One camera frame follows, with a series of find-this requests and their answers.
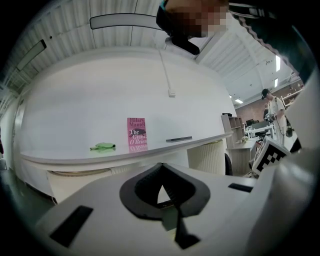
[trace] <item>white wall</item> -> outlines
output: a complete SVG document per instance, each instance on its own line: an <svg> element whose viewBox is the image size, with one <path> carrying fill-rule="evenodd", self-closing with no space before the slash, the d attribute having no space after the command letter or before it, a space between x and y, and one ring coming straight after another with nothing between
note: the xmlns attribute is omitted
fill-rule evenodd
<svg viewBox="0 0 320 256"><path fill-rule="evenodd" d="M158 51L111 48L84 52L49 68L33 82L21 127L21 151L126 145L127 118L145 118L147 141L224 133L221 113L235 109L213 70Z"/></svg>
<svg viewBox="0 0 320 256"><path fill-rule="evenodd" d="M15 122L15 115L18 107L19 99L15 99L6 109L2 119L0 120L1 141L3 145L3 158L6 162L7 169L12 166L12 130Z"/></svg>

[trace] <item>ceiling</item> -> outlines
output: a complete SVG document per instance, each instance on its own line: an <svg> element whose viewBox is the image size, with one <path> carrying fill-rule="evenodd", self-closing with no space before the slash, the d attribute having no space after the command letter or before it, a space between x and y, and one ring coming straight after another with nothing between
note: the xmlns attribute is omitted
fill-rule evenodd
<svg viewBox="0 0 320 256"><path fill-rule="evenodd" d="M21 34L1 73L0 115L46 68L78 53L103 47L158 48L193 59L220 74L232 100L252 100L263 88L272 88L275 78L279 85L289 81L292 70L281 62L281 69L276 72L275 55L255 41L231 16L228 16L226 32L191 39L200 48L198 56L167 46L167 34L161 30L137 26L90 28L91 17L105 14L156 16L161 1L57 0L46 6ZM47 48L18 71L17 64L42 39Z"/></svg>

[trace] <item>white box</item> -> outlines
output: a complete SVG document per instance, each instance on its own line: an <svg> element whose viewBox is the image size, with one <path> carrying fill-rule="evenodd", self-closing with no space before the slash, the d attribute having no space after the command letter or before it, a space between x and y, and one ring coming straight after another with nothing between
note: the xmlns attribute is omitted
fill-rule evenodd
<svg viewBox="0 0 320 256"><path fill-rule="evenodd" d="M261 171L269 166L277 165L279 161L291 153L276 140L265 136L254 156L252 171L260 175Z"/></svg>

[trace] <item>white shirt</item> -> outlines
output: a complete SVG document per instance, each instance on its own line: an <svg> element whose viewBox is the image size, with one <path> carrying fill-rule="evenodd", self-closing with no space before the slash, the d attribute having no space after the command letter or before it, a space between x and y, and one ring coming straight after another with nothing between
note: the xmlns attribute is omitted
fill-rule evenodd
<svg viewBox="0 0 320 256"><path fill-rule="evenodd" d="M274 113L277 113L279 110L286 110L284 104L282 103L281 99L278 97L273 97L272 100L269 101L268 104L268 109L269 109L269 114L273 115ZM280 119L277 119L273 122L274 128L279 128L279 127L286 127L287 126L287 120L285 115L283 115Z"/></svg>

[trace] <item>black cap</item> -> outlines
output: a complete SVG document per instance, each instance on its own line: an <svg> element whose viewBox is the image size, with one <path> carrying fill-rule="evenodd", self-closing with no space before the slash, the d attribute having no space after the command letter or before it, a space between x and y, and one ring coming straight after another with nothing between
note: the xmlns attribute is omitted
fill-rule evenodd
<svg viewBox="0 0 320 256"><path fill-rule="evenodd" d="M265 97L267 97L268 93L270 93L270 91L268 89L263 89L261 92L261 95L265 98Z"/></svg>

